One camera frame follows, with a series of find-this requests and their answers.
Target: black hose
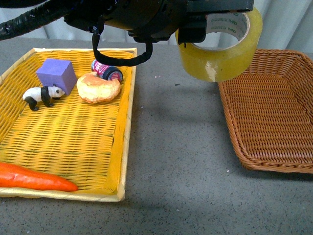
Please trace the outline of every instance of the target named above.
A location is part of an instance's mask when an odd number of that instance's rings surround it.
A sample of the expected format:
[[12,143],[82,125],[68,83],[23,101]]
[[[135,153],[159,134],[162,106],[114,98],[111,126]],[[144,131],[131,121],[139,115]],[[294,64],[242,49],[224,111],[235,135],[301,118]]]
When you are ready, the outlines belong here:
[[35,6],[43,3],[46,0],[0,0],[0,7],[2,8],[23,8]]
[[74,10],[77,0],[50,0],[0,24],[0,41],[14,38],[49,24]]
[[131,59],[113,58],[113,57],[109,57],[104,54],[101,54],[100,51],[98,51],[99,41],[100,41],[100,35],[94,33],[92,36],[92,48],[93,48],[94,57],[96,58],[97,61],[105,65],[128,66],[128,67],[137,66],[149,60],[153,52],[152,42],[145,42],[146,52],[142,53],[141,55],[131,58]]

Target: panda toy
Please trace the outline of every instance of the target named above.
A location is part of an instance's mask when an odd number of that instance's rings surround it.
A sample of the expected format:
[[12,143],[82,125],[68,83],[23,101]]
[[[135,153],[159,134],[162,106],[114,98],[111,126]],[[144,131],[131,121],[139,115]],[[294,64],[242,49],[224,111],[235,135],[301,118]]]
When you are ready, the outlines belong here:
[[46,107],[52,107],[53,103],[50,103],[51,98],[60,99],[64,95],[64,91],[57,86],[53,87],[33,87],[28,89],[24,95],[23,100],[29,104],[29,108],[32,111],[39,110],[39,107],[36,107],[38,102],[43,102]]

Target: tape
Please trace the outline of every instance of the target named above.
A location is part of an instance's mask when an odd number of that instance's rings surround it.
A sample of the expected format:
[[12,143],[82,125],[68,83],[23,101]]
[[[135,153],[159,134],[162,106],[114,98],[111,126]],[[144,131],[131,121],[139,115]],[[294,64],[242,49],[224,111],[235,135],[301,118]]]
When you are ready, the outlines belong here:
[[254,8],[248,13],[211,14],[207,16],[207,32],[233,35],[238,43],[208,50],[193,43],[179,45],[182,65],[191,76],[209,82],[222,82],[243,73],[250,65],[262,32],[262,17]]

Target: white curtain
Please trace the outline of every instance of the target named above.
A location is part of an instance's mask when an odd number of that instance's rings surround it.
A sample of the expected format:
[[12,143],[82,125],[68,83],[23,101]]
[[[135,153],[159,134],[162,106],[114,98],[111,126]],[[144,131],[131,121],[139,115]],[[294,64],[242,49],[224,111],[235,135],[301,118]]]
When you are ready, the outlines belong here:
[[[294,49],[313,53],[313,0],[255,0],[254,6],[263,17],[263,32],[259,48]],[[0,22],[10,20],[30,8],[0,8]],[[40,29],[23,35],[31,38],[51,38],[68,40],[91,40],[91,34],[68,26],[63,18]],[[108,42],[134,42],[127,32],[106,26],[102,40]],[[227,47],[236,43],[230,35],[208,34],[202,46]],[[176,44],[174,35],[167,42],[159,44]]]

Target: gray countertop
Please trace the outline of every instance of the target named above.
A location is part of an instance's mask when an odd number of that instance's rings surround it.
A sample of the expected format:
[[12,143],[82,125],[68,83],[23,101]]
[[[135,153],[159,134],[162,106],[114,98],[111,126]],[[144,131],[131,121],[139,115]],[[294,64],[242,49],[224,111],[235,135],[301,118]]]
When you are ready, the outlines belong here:
[[[91,48],[91,42],[1,41],[0,74],[33,47]],[[144,50],[100,43],[105,47]],[[312,181],[309,174],[244,169],[217,84],[189,76],[176,46],[155,45],[137,67],[125,200],[0,198],[0,234],[309,235]]]

